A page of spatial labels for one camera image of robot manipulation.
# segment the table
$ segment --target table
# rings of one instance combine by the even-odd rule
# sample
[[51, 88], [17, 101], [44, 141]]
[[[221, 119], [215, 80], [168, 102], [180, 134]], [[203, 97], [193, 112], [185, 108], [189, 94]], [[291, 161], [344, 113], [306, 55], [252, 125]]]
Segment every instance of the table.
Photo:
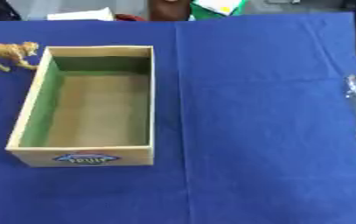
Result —
[[154, 45], [156, 165], [26, 167], [4, 146], [32, 74], [0, 72], [0, 224], [356, 223], [351, 14], [0, 22], [22, 41]]

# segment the white paper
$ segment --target white paper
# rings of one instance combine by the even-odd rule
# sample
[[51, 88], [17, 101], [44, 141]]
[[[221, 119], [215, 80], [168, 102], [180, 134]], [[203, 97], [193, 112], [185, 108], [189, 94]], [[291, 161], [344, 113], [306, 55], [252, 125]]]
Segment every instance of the white paper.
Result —
[[87, 10], [68, 13], [48, 14], [47, 20], [82, 20], [82, 19], [97, 19], [102, 21], [113, 21], [114, 15], [109, 7], [102, 10]]
[[196, 0], [194, 3], [208, 10], [228, 16], [239, 6], [241, 0]]

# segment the blue tablecloth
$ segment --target blue tablecloth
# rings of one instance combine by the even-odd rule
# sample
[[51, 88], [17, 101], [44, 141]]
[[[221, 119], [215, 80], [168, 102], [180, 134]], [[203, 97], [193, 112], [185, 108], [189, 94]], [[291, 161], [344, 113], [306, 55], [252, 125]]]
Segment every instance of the blue tablecloth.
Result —
[[0, 72], [0, 224], [356, 223], [354, 38], [347, 13], [0, 22], [0, 42], [153, 45], [157, 73], [154, 166], [28, 168], [4, 146], [32, 74]]

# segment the blue oval logo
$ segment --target blue oval logo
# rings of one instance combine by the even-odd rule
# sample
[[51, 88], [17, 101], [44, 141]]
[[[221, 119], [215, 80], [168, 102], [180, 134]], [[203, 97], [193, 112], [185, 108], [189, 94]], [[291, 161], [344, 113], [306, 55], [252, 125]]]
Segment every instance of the blue oval logo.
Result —
[[77, 165], [102, 165], [109, 161], [114, 161], [119, 157], [113, 157], [102, 154], [66, 154], [56, 157], [55, 161], [68, 162]]

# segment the open box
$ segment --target open box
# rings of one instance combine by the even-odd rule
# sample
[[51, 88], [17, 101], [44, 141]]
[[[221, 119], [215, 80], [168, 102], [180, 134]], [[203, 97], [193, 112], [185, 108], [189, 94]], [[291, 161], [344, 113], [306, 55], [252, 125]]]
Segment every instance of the open box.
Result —
[[6, 150], [31, 166], [152, 165], [152, 46], [48, 46]]

